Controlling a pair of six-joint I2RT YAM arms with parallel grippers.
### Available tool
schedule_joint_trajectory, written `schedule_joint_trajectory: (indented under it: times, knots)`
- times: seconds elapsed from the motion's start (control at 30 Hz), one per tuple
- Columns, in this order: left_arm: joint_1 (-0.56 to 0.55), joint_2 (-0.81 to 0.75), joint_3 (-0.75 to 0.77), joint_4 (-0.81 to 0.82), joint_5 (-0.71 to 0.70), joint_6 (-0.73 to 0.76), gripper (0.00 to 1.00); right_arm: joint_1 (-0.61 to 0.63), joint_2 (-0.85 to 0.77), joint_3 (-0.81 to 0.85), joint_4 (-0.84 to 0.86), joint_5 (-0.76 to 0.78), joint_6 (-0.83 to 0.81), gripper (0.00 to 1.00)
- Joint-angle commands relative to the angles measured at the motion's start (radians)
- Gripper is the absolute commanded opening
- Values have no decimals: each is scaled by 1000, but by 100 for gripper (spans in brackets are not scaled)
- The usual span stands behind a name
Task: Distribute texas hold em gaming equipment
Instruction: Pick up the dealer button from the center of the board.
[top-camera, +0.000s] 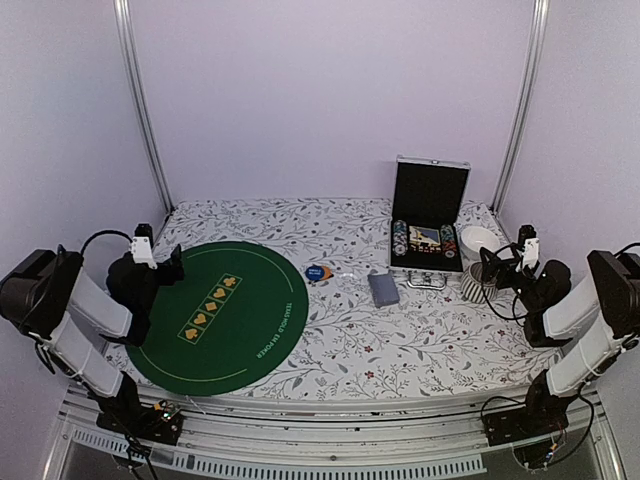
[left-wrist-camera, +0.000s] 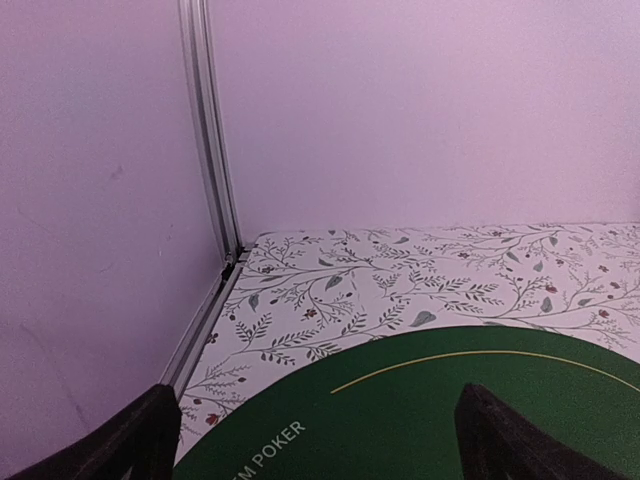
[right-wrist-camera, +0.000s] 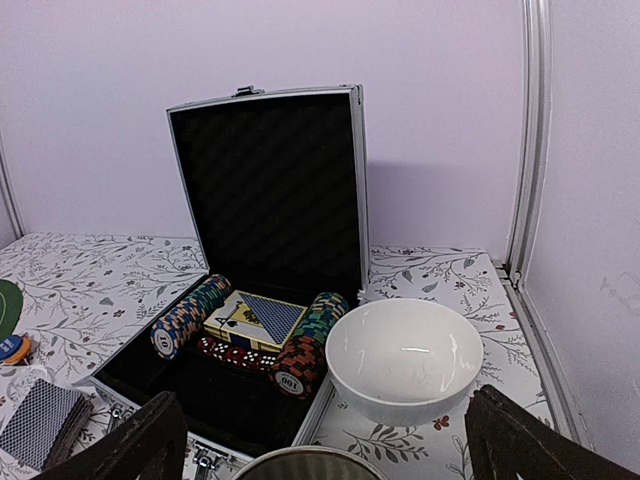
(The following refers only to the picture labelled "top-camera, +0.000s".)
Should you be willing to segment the blue playing card deck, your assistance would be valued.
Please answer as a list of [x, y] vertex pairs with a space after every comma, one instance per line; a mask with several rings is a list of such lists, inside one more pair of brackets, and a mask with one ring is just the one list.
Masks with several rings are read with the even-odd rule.
[[394, 277], [390, 272], [369, 274], [367, 280], [376, 308], [383, 308], [400, 302], [400, 295]]

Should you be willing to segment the blue small blind button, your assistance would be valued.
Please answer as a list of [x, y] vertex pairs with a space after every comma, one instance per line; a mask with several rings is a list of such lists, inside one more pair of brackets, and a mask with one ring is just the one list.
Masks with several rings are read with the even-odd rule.
[[306, 278], [311, 282], [317, 282], [324, 278], [325, 271], [321, 266], [313, 265], [305, 270]]

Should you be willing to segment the orange big blind button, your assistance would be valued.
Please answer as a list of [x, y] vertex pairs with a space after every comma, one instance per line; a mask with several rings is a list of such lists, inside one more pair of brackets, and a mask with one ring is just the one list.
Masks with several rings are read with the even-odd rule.
[[333, 276], [333, 273], [331, 272], [331, 270], [326, 266], [321, 266], [320, 270], [321, 270], [321, 280], [328, 280]]

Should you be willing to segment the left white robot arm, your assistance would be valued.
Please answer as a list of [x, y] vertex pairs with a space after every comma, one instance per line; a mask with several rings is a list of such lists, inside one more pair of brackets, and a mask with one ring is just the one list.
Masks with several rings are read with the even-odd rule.
[[161, 429], [178, 431], [178, 408], [168, 401], [144, 406], [136, 382], [78, 324], [86, 322], [107, 342], [140, 347], [159, 290], [184, 279], [180, 247], [156, 260], [145, 224], [127, 240], [129, 249], [110, 265], [104, 287], [87, 273], [84, 249], [34, 250], [2, 279], [1, 316], [34, 341], [49, 371], [61, 370], [86, 389], [106, 426], [157, 437]]

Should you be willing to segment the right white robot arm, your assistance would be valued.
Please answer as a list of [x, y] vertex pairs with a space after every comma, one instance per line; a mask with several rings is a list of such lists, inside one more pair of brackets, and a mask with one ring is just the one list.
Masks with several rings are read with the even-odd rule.
[[480, 250], [482, 281], [513, 290], [525, 308], [520, 319], [529, 345], [571, 348], [535, 377], [522, 406], [483, 416], [491, 444], [566, 428], [567, 409], [586, 383], [638, 344], [638, 248], [633, 243], [617, 253], [591, 251], [589, 271], [578, 284], [572, 283], [570, 268], [559, 260], [537, 268], [521, 245], [511, 245], [511, 259]]

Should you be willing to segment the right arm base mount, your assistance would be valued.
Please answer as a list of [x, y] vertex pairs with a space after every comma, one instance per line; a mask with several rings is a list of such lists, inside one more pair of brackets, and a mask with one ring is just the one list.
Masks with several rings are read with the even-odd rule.
[[490, 446], [510, 444], [517, 441], [547, 436], [541, 446], [524, 445], [512, 449], [516, 463], [524, 470], [536, 473], [547, 470], [570, 459], [577, 453], [591, 433], [596, 419], [595, 404], [582, 395], [578, 399], [589, 409], [589, 421], [580, 439], [563, 455], [568, 437], [568, 417], [552, 414], [544, 419], [527, 414], [524, 401], [517, 401], [505, 396], [493, 396], [487, 399], [480, 408], [480, 420], [483, 431]]

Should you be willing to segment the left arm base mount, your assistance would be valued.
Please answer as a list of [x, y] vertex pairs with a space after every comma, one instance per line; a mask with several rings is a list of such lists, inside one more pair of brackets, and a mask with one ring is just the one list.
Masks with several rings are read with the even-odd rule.
[[153, 407], [102, 406], [96, 420], [101, 429], [170, 446], [178, 444], [183, 423], [182, 413], [167, 401]]

